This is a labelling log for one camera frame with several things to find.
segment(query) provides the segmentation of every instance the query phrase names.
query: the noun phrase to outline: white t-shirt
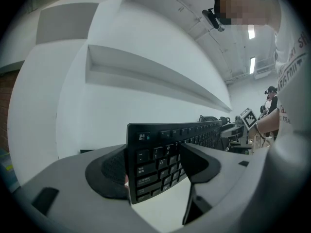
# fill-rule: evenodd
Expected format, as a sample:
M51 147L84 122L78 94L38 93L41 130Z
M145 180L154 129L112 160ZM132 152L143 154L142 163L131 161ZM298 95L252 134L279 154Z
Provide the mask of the white t-shirt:
M276 34L276 70L280 126L278 138L310 128L310 41L285 0L279 0L281 24Z
M271 101L267 100L266 103L265 103L266 113L269 112L270 106L271 106Z

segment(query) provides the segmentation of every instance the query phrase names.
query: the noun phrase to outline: person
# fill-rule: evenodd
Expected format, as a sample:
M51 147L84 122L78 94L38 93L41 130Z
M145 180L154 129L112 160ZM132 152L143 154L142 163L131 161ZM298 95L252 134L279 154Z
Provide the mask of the person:
M274 59L279 99L277 108L270 107L269 114L257 122L258 131L266 133L279 129L278 137L292 133L292 119L288 112L294 118L296 130L309 129L311 117L308 111L295 104L306 102L307 96L301 91L311 86L308 68L310 42L290 5L285 0L215 0L214 11L222 24L268 25L275 31ZM249 136L256 133L253 127Z
M267 100L266 100L266 102L264 103L264 107L265 107L264 116L268 115L270 106L271 106L271 98L270 98L269 95L268 95L268 96L267 96Z
M270 106L268 108L267 115L273 112L277 108L277 89L274 86L270 86L267 90L268 97L271 101Z
M275 109L277 109L277 89L274 86L270 86L267 90L267 94L268 94L268 97L270 98L271 105L269 107L269 110L266 116L272 113ZM274 140L276 140L278 130L272 131L272 133L274 136Z

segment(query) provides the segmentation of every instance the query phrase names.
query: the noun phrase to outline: fluorescent light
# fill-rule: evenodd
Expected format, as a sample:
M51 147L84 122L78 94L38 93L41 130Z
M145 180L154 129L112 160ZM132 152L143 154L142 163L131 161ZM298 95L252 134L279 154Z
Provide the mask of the fluorescent light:
M249 69L249 74L252 74L254 72L255 60L256 60L255 57L251 58L251 68Z
M254 25L248 25L248 36L249 36L249 39L255 38L255 28L254 28Z

